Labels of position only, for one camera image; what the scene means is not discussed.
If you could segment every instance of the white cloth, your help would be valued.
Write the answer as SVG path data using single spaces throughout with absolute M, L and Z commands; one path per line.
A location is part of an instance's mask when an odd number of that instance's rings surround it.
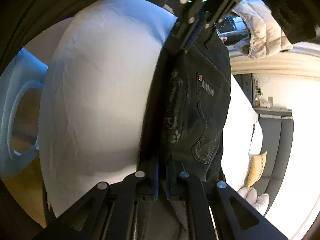
M 292 49 L 270 9 L 261 0 L 242 0 L 232 11 L 246 23 L 251 35 L 234 45 L 239 52 L 257 59 Z
M 56 216 L 96 183 L 136 170 L 152 76 L 175 21 L 145 0 L 100 0 L 67 28 L 39 113 L 41 168 Z
M 254 124 L 258 124 L 257 136 L 252 138 Z M 231 75 L 231 101 L 223 128 L 221 166 L 226 182 L 235 191 L 244 185 L 250 156 L 253 153 L 260 154 L 259 145 L 262 145 L 262 134 L 259 137 L 259 127 L 258 114 L 252 108 L 236 79 Z
M 254 187 L 243 187 L 238 190 L 238 194 L 252 205 L 262 216 L 265 215 L 269 205 L 269 194 L 265 193 L 258 196 L 257 190 Z

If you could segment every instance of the cushion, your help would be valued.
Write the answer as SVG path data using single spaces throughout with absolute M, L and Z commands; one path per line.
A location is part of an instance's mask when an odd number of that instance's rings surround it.
M 259 155 L 262 148 L 263 133 L 261 125 L 258 121 L 254 123 L 254 131 L 251 139 L 249 155 Z
M 248 180 L 246 183 L 247 188 L 251 187 L 256 181 L 258 181 L 261 178 L 264 167 L 266 165 L 266 159 L 267 152 L 252 157 L 252 163 L 250 166 Z
M 260 150 L 257 151 L 259 146 L 250 150 L 250 146 L 255 144 L 254 139 L 252 140 L 252 128 L 257 119 L 257 113 L 231 75 L 231 101 L 223 128 L 221 166 L 226 182 L 235 191 L 245 185 L 245 178 L 250 168 L 249 153 L 260 154 Z

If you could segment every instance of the gray sofa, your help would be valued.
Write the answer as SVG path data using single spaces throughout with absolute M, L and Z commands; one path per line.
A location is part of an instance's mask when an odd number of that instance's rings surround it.
M 293 139 L 293 117 L 289 109 L 255 108 L 255 111 L 259 114 L 263 132 L 261 153 L 268 153 L 262 177 L 253 187 L 258 195 L 269 194 L 268 212 L 287 169 Z

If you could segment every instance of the black metal bracket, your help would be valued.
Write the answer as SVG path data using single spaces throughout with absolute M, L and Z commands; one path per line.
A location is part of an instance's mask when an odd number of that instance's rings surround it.
M 178 1 L 182 7 L 182 16 L 177 19 L 165 43 L 171 54 L 177 54 L 181 50 L 187 51 L 204 28 L 210 28 L 216 21 L 222 21 L 241 0 Z
M 98 183 L 34 240 L 133 239 L 138 203 L 156 199 L 158 184 L 150 181 L 144 171 L 137 171 L 116 184 Z M 192 240 L 216 239 L 209 206 L 221 240 L 287 239 L 224 181 L 203 182 L 170 158 L 166 184 L 168 200 L 186 202 Z

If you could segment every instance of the white down jacket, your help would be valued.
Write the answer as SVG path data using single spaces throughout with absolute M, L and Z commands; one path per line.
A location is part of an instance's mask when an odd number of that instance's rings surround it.
M 234 45 L 239 52 L 257 59 L 292 49 L 291 43 L 262 0 L 242 0 L 232 11 L 242 18 L 250 31 L 250 36 Z

